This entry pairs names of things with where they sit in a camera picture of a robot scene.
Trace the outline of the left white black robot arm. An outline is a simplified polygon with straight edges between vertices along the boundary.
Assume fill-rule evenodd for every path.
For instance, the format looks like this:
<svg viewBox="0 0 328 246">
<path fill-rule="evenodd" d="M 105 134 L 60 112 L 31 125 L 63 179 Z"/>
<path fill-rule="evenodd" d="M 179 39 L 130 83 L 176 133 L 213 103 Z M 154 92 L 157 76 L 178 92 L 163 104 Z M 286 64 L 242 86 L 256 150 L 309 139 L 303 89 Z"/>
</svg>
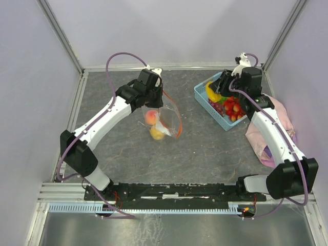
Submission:
<svg viewBox="0 0 328 246">
<path fill-rule="evenodd" d="M 61 161 L 85 178 L 103 200 L 113 195 L 111 179 L 100 169 L 93 150 L 101 139 L 122 119 L 143 106 L 160 108 L 162 69 L 143 69 L 139 77 L 117 89 L 114 97 L 86 124 L 60 135 Z"/>
</svg>

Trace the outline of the yellow star fruit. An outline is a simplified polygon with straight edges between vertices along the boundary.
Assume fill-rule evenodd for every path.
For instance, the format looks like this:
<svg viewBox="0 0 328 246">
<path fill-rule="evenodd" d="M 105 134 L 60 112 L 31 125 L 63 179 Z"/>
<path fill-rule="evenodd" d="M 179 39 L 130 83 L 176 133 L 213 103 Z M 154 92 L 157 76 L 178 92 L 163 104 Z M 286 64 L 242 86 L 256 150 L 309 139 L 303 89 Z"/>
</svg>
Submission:
<svg viewBox="0 0 328 246">
<path fill-rule="evenodd" d="M 207 96 L 208 96 L 208 99 L 211 101 L 211 102 L 219 102 L 221 99 L 222 99 L 222 96 L 221 94 L 216 94 L 211 88 L 210 88 L 210 85 L 211 85 L 212 81 L 209 81 L 207 84 L 206 84 L 206 93 L 207 93 Z"/>
</svg>

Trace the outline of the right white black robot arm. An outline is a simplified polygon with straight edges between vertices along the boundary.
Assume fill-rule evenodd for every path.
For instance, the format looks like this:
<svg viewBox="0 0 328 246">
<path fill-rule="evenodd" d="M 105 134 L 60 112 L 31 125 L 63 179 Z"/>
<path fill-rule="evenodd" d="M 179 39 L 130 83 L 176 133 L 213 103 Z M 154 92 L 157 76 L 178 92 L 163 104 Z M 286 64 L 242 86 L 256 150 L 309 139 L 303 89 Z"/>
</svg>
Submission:
<svg viewBox="0 0 328 246">
<path fill-rule="evenodd" d="M 239 73 L 225 69 L 211 87 L 224 97 L 238 97 L 248 119 L 259 130 L 271 151 L 275 164 L 269 175 L 242 177 L 242 184 L 235 188 L 240 200 L 248 200 L 254 193 L 269 194 L 273 199 L 303 195 L 302 205 L 307 204 L 312 190 L 318 163 L 307 158 L 292 141 L 278 118 L 272 100 L 262 93 L 262 71 L 245 67 Z"/>
</svg>

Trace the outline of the clear orange zip top bag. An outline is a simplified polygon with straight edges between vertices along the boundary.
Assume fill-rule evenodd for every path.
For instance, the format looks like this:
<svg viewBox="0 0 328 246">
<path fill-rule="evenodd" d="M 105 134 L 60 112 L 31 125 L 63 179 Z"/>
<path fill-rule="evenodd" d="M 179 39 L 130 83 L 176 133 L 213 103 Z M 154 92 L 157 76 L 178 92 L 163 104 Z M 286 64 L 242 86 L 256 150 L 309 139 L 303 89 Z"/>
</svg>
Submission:
<svg viewBox="0 0 328 246">
<path fill-rule="evenodd" d="M 158 111 L 157 122 L 154 125 L 156 129 L 164 133 L 165 137 L 168 136 L 178 139 L 182 133 L 181 114 L 174 100 L 165 91 L 163 91 L 162 101 L 163 106 L 158 109 L 143 107 L 143 117 L 145 119 L 145 114 L 149 110 Z M 146 122 L 144 123 L 144 125 L 149 129 L 150 132 L 152 126 L 147 125 Z"/>
</svg>

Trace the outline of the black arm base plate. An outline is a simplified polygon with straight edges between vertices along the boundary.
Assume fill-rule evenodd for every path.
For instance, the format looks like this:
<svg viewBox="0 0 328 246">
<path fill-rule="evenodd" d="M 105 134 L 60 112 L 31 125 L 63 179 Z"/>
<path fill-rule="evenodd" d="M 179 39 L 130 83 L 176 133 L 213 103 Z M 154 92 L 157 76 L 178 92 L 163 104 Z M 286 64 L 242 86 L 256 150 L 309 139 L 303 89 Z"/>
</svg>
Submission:
<svg viewBox="0 0 328 246">
<path fill-rule="evenodd" d="M 227 209 L 229 202 L 264 202 L 266 196 L 250 193 L 235 184 L 111 184 L 100 191 L 106 201 L 118 202 L 122 209 L 178 210 Z"/>
</svg>

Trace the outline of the orange pink peach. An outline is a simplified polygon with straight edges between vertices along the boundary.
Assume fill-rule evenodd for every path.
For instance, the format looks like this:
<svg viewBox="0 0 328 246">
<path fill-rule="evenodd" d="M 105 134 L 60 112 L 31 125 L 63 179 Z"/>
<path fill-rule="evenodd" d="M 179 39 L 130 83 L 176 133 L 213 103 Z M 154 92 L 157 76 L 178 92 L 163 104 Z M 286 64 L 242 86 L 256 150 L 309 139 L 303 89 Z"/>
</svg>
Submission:
<svg viewBox="0 0 328 246">
<path fill-rule="evenodd" d="M 153 126 L 157 122 L 157 114 L 158 111 L 156 110 L 149 110 L 145 114 L 145 122 L 147 125 Z"/>
</svg>

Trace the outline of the yellow mango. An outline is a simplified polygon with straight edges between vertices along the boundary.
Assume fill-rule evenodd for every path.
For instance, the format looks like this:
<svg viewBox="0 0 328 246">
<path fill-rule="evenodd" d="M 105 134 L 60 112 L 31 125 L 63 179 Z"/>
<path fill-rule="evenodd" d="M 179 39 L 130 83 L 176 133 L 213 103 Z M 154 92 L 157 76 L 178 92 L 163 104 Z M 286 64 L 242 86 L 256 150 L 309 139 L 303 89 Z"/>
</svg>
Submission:
<svg viewBox="0 0 328 246">
<path fill-rule="evenodd" d="M 159 130 L 156 129 L 155 126 L 152 126 L 150 129 L 150 135 L 154 140 L 162 140 L 165 136 L 164 133 L 160 132 Z"/>
</svg>

